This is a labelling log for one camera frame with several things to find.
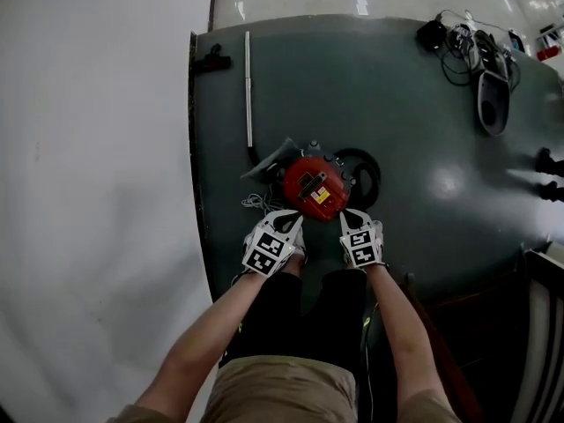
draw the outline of black shorts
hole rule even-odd
[[[301,315],[301,279],[277,272],[264,283],[227,347],[232,359],[280,355],[320,360],[357,374],[367,277],[361,270],[334,271],[309,314]]]

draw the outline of hose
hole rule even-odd
[[[361,163],[359,163],[352,171],[352,177],[354,178],[355,183],[351,188],[351,196],[349,197],[349,201],[346,206],[348,208],[365,212],[369,207],[375,204],[378,196],[380,195],[380,181],[382,179],[382,174],[380,172],[378,162],[368,152],[355,147],[347,147],[345,149],[341,149],[340,151],[336,151],[335,156],[339,157],[341,160],[351,157],[361,160]],[[363,171],[370,177],[370,188],[366,194],[362,192],[361,174]]]

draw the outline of forearm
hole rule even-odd
[[[401,408],[407,399],[429,389],[435,390],[447,404],[429,337],[419,315],[383,266],[369,267],[367,275],[394,357],[398,406]]]
[[[174,343],[136,404],[183,422],[264,281],[259,274],[245,274],[208,308]]]
[[[180,336],[168,357],[183,365],[197,366],[205,379],[225,352],[264,281],[260,274],[241,276]]]
[[[378,300],[392,352],[426,351],[432,356],[425,326],[396,281],[381,265],[369,267],[367,275]]]

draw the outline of white glove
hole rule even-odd
[[[243,265],[269,277],[282,268],[292,254],[302,253],[305,257],[302,222],[303,216],[296,210],[279,210],[266,215],[245,237]]]
[[[363,211],[344,209],[340,214],[343,235],[339,239],[345,257],[355,268],[369,264],[383,264],[383,227]]]

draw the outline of metal rod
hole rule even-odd
[[[250,32],[245,33],[245,100],[247,104],[247,147],[253,146],[253,116],[250,99]]]

